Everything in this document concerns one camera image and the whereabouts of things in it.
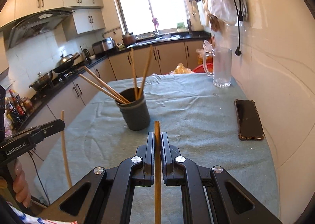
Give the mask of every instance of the triangular cutout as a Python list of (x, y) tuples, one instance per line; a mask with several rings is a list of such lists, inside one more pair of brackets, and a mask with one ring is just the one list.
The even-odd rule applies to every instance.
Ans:
[(90, 190), (90, 187), (90, 182), (84, 183), (77, 191), (75, 191), (60, 205), (60, 210), (71, 214), (72, 216), (77, 216), (86, 198), (86, 195)]
[(241, 214), (254, 208), (254, 205), (232, 183), (225, 182), (225, 187), (236, 214)]

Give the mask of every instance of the tablecloth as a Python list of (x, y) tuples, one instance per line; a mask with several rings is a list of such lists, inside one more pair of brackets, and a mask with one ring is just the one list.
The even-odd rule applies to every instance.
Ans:
[[(120, 92), (133, 87), (133, 80), (110, 85)], [(146, 79), (144, 92), (151, 123), (142, 131), (129, 130), (114, 100), (102, 92), (66, 127), (73, 183), (96, 166), (115, 167), (135, 155), (159, 120), (161, 132), (167, 132), (170, 144), (178, 146), (182, 156), (197, 165), (222, 166), (278, 216), (277, 179), (267, 140), (238, 138), (234, 100), (246, 97), (234, 79), (230, 87), (218, 88), (205, 74), (153, 75)], [(60, 139), (39, 175), (51, 202), (67, 191)], [(38, 178), (35, 184), (42, 191)], [(135, 188), (130, 223), (154, 223), (154, 186)], [(162, 183), (162, 223), (183, 223), (180, 187)]]

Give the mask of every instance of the phone case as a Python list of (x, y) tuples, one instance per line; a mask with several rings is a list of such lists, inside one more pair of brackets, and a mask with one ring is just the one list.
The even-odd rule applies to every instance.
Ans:
[[(241, 140), (241, 141), (246, 141), (246, 140), (262, 140), (264, 137), (265, 137), (265, 133), (264, 133), (264, 129), (262, 128), (262, 125), (261, 125), (261, 128), (262, 128), (262, 136), (260, 137), (244, 137), (241, 135), (241, 129), (240, 129), (240, 124), (239, 124), (239, 118), (238, 118), (238, 112), (237, 112), (237, 106), (236, 106), (236, 103), (237, 103), (238, 100), (235, 100), (234, 101), (234, 105), (235, 105), (235, 110), (236, 110), (236, 116), (237, 116), (237, 126), (238, 126), (238, 138)], [(257, 116), (258, 116), (258, 119), (260, 121), (260, 124), (261, 124), (261, 120), (260, 120), (260, 117), (259, 117), (259, 114), (258, 114), (258, 111), (257, 111), (257, 108), (256, 108), (256, 104), (253, 100), (251, 100), (253, 103), (254, 103), (254, 106), (255, 106), (255, 110), (256, 110), (256, 113), (257, 113)]]

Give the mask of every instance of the window pane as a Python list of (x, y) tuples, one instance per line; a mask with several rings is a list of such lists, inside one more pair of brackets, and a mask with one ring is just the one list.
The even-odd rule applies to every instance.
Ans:
[(135, 35), (154, 31), (148, 0), (120, 0), (129, 32)]
[(184, 0), (150, 0), (153, 15), (159, 23), (159, 30), (177, 28), (178, 22), (187, 26)]

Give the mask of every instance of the silver pivot bolt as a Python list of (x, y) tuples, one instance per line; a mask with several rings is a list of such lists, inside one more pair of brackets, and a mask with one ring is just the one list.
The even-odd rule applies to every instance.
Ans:
[(223, 168), (221, 166), (217, 165), (217, 166), (213, 167), (213, 171), (215, 173), (221, 173), (221, 172), (223, 172)]
[(142, 158), (140, 156), (134, 156), (132, 159), (131, 159), (132, 162), (134, 163), (139, 163), (142, 161)]
[(183, 163), (186, 161), (186, 158), (184, 158), (183, 156), (178, 156), (175, 158), (175, 160), (179, 163)]
[(96, 167), (93, 172), (98, 175), (98, 174), (102, 174), (104, 172), (104, 169), (102, 167)]

